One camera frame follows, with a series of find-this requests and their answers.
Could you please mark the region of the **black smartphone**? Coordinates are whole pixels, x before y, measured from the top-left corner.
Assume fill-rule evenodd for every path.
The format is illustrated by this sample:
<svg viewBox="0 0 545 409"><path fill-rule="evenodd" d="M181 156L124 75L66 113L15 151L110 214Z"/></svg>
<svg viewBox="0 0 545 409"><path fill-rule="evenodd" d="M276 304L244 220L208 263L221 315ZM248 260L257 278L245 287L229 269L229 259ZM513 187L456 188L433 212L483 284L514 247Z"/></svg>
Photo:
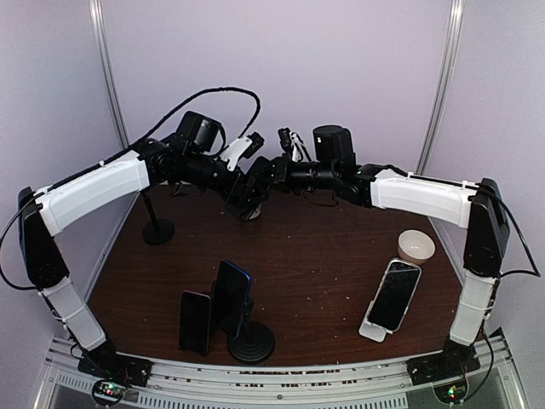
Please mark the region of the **black smartphone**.
<svg viewBox="0 0 545 409"><path fill-rule="evenodd" d="M232 196L233 214L240 222L249 222L261 214L261 203L268 199L265 174L271 162L258 157L248 172L241 176Z"/></svg>

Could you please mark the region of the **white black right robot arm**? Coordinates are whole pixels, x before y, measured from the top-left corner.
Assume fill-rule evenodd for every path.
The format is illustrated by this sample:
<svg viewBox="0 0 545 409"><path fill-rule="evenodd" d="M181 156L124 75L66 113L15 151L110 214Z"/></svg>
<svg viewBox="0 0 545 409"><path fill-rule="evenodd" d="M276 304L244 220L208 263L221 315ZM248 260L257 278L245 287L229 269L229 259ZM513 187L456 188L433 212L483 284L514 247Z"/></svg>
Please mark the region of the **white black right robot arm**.
<svg viewBox="0 0 545 409"><path fill-rule="evenodd" d="M493 309L513 225L497 183L488 178L477 183L433 179L391 164L359 165L350 131L339 125L314 129L315 160L295 161L294 136L287 128L278 134L284 153L261 171L269 187L331 190L353 205L402 210L465 230L465 277L450 333L441 352L409 360L407 370L413 384L425 384L478 368L473 344Z"/></svg>

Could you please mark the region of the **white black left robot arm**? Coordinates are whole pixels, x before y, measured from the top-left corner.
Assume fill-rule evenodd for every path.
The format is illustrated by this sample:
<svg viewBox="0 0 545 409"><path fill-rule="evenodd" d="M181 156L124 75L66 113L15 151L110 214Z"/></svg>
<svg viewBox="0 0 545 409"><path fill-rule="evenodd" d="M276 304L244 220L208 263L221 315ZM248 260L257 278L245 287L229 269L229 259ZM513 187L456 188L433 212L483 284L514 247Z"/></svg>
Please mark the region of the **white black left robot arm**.
<svg viewBox="0 0 545 409"><path fill-rule="evenodd" d="M210 150L221 123L197 112L186 112L174 133L162 140L145 135L103 162L37 191L19 193L20 249L26 272L38 294L75 338L82 352L80 371L104 378L126 376L144 383L148 360L120 355L83 300L55 241L74 222L133 193L144 193L164 182L187 182L217 192L248 219L259 205L251 190L252 177L238 166L264 144L254 132Z"/></svg>

